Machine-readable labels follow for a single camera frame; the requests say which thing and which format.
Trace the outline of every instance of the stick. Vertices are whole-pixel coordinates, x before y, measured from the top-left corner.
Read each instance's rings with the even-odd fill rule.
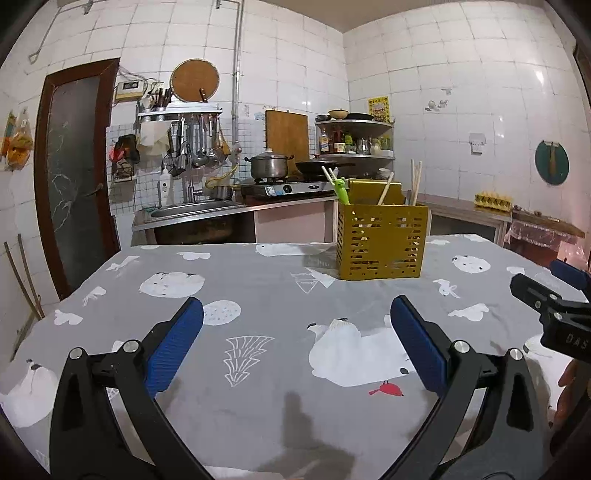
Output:
[[[7,242],[4,242],[4,249],[6,250],[6,254],[8,255],[8,261],[10,262],[10,266],[12,267],[12,271],[14,272],[14,274],[17,277],[18,286],[21,287],[21,292],[25,296],[25,300],[27,301],[27,303],[31,307],[31,310],[35,314],[35,317],[37,317],[37,320],[41,320],[41,317],[39,316],[39,312],[37,311],[37,309],[33,305],[33,302],[31,301],[31,297],[29,297],[29,294],[27,293],[27,289],[25,288],[25,285],[23,285],[23,283],[22,283],[21,276],[18,274],[17,266],[14,264],[14,260],[12,259],[12,254],[10,253],[10,248],[8,247]]]
[[[33,285],[33,280],[31,278],[31,273],[29,272],[29,265],[27,264],[27,257],[25,255],[25,247],[22,244],[22,236],[21,236],[20,233],[18,234],[18,237],[17,238],[18,238],[18,246],[21,249],[22,264],[25,267],[25,273],[27,275],[27,281],[29,282],[29,286],[31,287],[31,295],[33,295],[33,298],[35,299],[35,305],[37,306],[37,311],[41,315],[41,318],[43,318],[43,317],[45,317],[45,313],[43,313],[43,308],[41,307],[41,301],[37,297],[37,292],[35,291],[35,285]]]
[[[414,176],[415,176],[415,171],[414,171],[414,158],[410,159],[410,198],[408,199],[408,204],[410,205],[413,201],[413,196],[414,196]]]
[[[330,184],[334,187],[335,183],[333,182],[332,178],[330,178],[329,173],[326,171],[326,167],[324,165],[322,165],[320,168],[322,168],[322,173],[324,173],[326,180],[328,180],[330,182]]]
[[[412,205],[415,206],[417,204],[417,197],[418,197],[418,186],[421,184],[421,173],[423,172],[423,161],[419,161],[418,163],[418,172],[416,175],[416,187],[414,189],[414,195],[413,195],[413,203]]]
[[[382,194],[379,197],[378,200],[378,205],[382,205],[384,202],[384,199],[386,198],[386,194],[388,193],[388,190],[390,188],[390,184],[392,183],[392,179],[394,178],[394,172],[390,172],[390,175],[388,176],[388,181],[386,182],[386,185],[384,186],[384,189],[382,191]]]
[[[337,177],[336,177],[335,173],[333,172],[332,168],[329,168],[329,173],[330,173],[330,176],[332,177],[333,180],[337,180]]]

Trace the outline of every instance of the gas stove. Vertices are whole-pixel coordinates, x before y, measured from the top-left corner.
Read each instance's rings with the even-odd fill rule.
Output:
[[[260,181],[241,184],[242,196],[277,198],[290,195],[326,194],[333,192],[327,181]]]

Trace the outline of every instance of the plastic bag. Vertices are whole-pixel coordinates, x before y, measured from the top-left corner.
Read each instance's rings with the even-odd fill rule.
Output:
[[[22,170],[27,164],[33,149],[33,137],[27,109],[24,108],[17,119],[17,127],[10,138],[7,150],[8,166],[13,170]]]

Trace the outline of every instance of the yellow poster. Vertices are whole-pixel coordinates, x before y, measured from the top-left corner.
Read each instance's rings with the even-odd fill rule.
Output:
[[[388,97],[376,97],[368,100],[369,114],[374,116],[378,122],[391,123],[390,121],[390,102]]]

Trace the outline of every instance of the frying pan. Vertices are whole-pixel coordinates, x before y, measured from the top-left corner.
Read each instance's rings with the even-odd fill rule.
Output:
[[[301,172],[304,178],[307,179],[311,177],[324,178],[322,167],[326,169],[332,168],[334,170],[336,167],[353,167],[355,166],[355,163],[337,163],[332,161],[316,160],[296,162],[295,166]]]

